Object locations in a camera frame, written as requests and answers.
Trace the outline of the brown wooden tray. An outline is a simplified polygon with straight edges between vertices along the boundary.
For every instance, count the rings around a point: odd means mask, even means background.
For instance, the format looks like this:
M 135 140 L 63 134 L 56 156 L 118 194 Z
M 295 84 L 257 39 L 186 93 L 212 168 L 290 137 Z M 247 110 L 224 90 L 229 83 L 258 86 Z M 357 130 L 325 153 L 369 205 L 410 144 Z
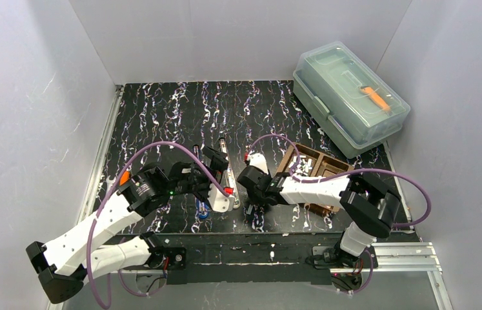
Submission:
M 310 174 L 311 177 L 327 177 L 354 170 L 352 165 L 333 158 L 331 155 L 325 154 L 324 152 L 311 149 L 310 147 L 300 143 L 295 143 L 295 146 L 297 147 L 300 155 L 307 155 L 316 159 L 316 164 L 312 173 Z M 294 155 L 296 155 L 294 148 L 289 146 L 277 168 L 277 172 L 288 172 L 288 164 Z

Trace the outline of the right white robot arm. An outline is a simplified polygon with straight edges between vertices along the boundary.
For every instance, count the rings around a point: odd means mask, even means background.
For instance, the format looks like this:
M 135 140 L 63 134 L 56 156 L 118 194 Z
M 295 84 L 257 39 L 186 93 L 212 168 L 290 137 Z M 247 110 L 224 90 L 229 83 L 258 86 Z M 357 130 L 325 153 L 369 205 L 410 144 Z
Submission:
M 331 179 L 296 177 L 287 173 L 271 176 L 247 166 L 237 178 L 256 205 L 316 204 L 340 207 L 351 218 L 340 240 L 331 250 L 314 256 L 325 265 L 355 267 L 363 252 L 379 238 L 388 238 L 394 226 L 401 198 L 369 172 L 350 171 Z

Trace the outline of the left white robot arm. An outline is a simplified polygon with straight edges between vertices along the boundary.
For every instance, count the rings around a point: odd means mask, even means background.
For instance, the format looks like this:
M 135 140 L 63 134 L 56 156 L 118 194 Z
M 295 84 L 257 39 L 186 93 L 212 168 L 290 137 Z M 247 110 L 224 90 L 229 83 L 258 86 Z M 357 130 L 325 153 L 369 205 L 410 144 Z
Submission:
M 108 241 L 165 206 L 173 196 L 191 194 L 215 212 L 231 211 L 232 190 L 220 185 L 228 168 L 227 155 L 210 147 L 201 153 L 209 164 L 191 154 L 189 162 L 175 163 L 170 172 L 155 163 L 136 174 L 124 170 L 96 212 L 54 240 L 31 243 L 26 253 L 49 301 L 60 304 L 96 278 L 126 267 L 184 269 L 185 248 L 162 245 L 152 232 L 116 245 Z

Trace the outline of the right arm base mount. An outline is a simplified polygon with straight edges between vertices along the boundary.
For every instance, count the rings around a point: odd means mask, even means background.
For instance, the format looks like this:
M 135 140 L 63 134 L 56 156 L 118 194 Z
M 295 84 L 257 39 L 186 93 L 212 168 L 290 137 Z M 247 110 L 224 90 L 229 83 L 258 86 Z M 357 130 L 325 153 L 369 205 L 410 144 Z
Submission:
M 344 252 L 339 246 L 315 246 L 305 263 L 317 270 L 342 269 L 331 273 L 332 285 L 340 293 L 353 295 L 364 289 L 378 267 L 373 247 L 366 248 L 359 256 Z

